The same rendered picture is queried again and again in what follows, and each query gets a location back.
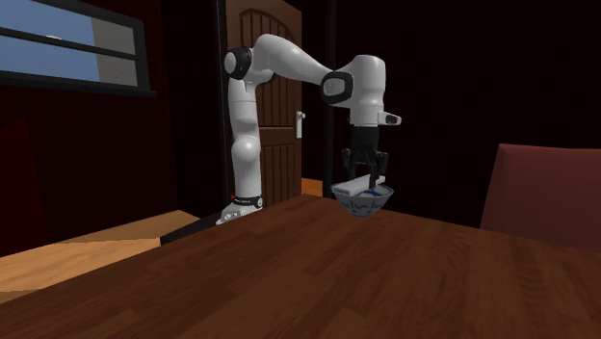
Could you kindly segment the white and blue patterned bowl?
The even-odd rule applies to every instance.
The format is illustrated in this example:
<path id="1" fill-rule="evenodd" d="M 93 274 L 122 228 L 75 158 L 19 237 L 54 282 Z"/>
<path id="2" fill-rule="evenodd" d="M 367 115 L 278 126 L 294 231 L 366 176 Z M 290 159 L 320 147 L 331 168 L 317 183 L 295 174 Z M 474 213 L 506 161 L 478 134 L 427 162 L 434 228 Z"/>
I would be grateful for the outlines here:
<path id="1" fill-rule="evenodd" d="M 354 196 L 344 193 L 336 186 L 332 186 L 331 190 L 342 207 L 358 218 L 371 216 L 394 194 L 394 190 L 386 185 L 377 185 L 373 190 L 363 191 Z"/>

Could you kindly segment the brown wooden door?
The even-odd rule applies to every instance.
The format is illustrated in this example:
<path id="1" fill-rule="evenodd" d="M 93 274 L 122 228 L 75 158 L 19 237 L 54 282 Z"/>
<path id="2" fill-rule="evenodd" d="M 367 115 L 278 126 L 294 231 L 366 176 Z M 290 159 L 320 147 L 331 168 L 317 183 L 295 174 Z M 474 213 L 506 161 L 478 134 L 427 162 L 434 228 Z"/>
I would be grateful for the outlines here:
<path id="1" fill-rule="evenodd" d="M 301 11 L 284 0 L 225 0 L 227 46 L 252 47 L 263 34 L 301 45 Z M 261 141 L 261 181 L 265 206 L 301 193 L 301 82 L 276 76 L 256 90 Z"/>

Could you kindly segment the black framed window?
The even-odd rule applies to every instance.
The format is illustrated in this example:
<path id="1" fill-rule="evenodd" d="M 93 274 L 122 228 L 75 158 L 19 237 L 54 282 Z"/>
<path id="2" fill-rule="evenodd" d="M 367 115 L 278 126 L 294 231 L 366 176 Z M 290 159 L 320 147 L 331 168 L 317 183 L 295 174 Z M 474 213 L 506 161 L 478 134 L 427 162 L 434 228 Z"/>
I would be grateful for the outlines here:
<path id="1" fill-rule="evenodd" d="M 0 85 L 154 97 L 144 24 L 81 0 L 0 0 Z"/>

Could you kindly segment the dark red chair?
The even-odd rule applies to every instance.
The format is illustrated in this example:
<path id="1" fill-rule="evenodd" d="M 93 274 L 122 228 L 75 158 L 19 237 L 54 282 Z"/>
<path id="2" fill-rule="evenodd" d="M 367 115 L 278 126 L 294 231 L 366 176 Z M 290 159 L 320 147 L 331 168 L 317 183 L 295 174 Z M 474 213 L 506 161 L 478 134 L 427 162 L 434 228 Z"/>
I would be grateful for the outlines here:
<path id="1" fill-rule="evenodd" d="M 480 228 L 601 252 L 601 149 L 501 143 Z"/>

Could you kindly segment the dark robot stand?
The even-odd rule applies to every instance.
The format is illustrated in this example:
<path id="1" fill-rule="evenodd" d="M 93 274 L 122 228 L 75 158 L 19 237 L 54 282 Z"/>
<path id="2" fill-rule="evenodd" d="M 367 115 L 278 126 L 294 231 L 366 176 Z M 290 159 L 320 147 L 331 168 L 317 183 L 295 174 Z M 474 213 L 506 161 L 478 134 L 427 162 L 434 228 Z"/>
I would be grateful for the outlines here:
<path id="1" fill-rule="evenodd" d="M 197 232 L 212 228 L 217 225 L 217 221 L 221 218 L 221 216 L 221 212 L 216 212 L 203 219 L 191 222 L 176 230 L 173 230 L 172 232 L 160 237 L 160 245 L 163 246 L 173 241 L 177 241 L 179 239 L 193 235 Z"/>

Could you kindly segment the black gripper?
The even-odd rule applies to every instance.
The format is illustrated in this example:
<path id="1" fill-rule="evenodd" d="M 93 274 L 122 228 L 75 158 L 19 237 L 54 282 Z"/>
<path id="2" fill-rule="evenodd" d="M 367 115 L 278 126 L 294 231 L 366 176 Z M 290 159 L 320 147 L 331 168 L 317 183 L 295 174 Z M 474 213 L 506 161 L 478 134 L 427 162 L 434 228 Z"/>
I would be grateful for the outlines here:
<path id="1" fill-rule="evenodd" d="M 342 167 L 349 179 L 356 178 L 359 162 L 367 162 L 370 189 L 374 189 L 378 185 L 379 178 L 385 175 L 389 161 L 389 154 L 378 151 L 378 144 L 378 127 L 355 126 L 352 130 L 351 148 L 344 148 L 341 153 Z"/>

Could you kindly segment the white flat remote control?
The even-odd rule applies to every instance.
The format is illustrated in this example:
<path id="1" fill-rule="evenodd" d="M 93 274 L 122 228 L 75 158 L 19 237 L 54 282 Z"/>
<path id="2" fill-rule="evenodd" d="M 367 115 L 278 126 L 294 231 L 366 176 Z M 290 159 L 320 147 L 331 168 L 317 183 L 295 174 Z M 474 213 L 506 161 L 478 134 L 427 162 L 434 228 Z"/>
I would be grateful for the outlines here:
<path id="1" fill-rule="evenodd" d="M 375 180 L 375 184 L 371 186 L 370 178 L 370 174 L 365 174 L 346 182 L 334 184 L 331 189 L 335 193 L 344 194 L 348 196 L 356 196 L 361 194 L 362 192 L 373 190 L 377 185 L 383 184 L 385 182 L 385 176 L 380 175 Z"/>

